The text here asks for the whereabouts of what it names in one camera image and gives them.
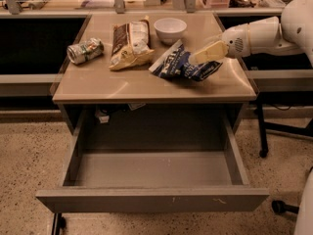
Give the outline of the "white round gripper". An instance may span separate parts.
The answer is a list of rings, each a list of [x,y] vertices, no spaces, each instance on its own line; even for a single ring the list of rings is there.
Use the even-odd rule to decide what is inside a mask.
[[[191,65],[229,58],[247,57],[251,54],[249,46],[248,24],[240,24],[227,28],[222,40],[211,43],[189,57]]]

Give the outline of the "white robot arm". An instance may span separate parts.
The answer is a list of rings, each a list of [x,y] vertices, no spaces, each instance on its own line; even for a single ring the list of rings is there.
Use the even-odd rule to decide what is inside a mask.
[[[189,62],[193,65],[217,61],[224,57],[239,58],[251,54],[266,53],[275,56],[304,53],[313,65],[313,0],[292,0],[283,9],[281,18],[272,17],[263,21],[233,26],[220,38],[193,53]],[[313,235],[313,168],[298,207],[283,201],[273,201],[275,213],[297,214],[293,235]]]

